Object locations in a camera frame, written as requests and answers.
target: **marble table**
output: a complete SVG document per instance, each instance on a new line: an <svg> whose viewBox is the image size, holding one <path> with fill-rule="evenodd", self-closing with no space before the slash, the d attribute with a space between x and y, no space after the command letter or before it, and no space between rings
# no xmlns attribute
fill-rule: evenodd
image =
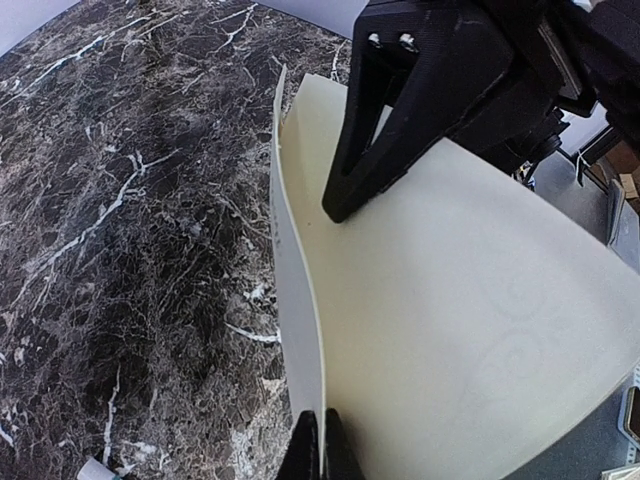
<svg viewBox="0 0 640 480"><path fill-rule="evenodd" d="M349 55L241 0L84 0L0 58L3 480L273 477L273 92Z"/></svg>

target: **black marble surface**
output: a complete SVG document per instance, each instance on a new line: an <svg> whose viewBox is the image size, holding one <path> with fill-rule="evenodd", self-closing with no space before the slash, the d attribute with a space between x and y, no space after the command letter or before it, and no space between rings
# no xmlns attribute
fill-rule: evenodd
<svg viewBox="0 0 640 480"><path fill-rule="evenodd" d="M243 1L85 0L0 59L1 479L105 449L129 479L273 477L273 93L349 50Z"/></svg>

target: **paper bag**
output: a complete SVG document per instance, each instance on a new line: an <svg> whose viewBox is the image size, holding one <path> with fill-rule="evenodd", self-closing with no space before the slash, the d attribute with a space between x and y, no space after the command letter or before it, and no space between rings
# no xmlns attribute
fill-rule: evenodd
<svg viewBox="0 0 640 480"><path fill-rule="evenodd" d="M640 278L569 218L442 140L345 223L321 207L346 88L274 114L272 217L294 416L335 408L368 480L496 480L640 357Z"/></svg>

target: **bolt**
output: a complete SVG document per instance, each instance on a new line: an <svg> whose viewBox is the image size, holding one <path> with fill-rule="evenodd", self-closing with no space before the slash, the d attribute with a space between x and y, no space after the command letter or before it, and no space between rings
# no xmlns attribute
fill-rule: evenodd
<svg viewBox="0 0 640 480"><path fill-rule="evenodd" d="M418 48L415 46L415 39L410 33L403 33L400 35L400 45L402 48L411 53L418 53Z"/></svg>
<svg viewBox="0 0 640 480"><path fill-rule="evenodd" d="M382 44L380 43L380 37L377 33L372 33L369 35L369 43L376 48L382 48Z"/></svg>

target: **cream paper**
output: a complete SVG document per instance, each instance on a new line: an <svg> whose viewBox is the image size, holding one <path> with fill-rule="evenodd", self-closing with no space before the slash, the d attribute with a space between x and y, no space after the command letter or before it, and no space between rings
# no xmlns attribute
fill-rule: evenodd
<svg viewBox="0 0 640 480"><path fill-rule="evenodd" d="M502 478L632 370L640 277L587 232L449 140L336 225L321 198L346 88L306 76L281 131L280 96L272 216L292 407L336 408L368 480Z"/></svg>

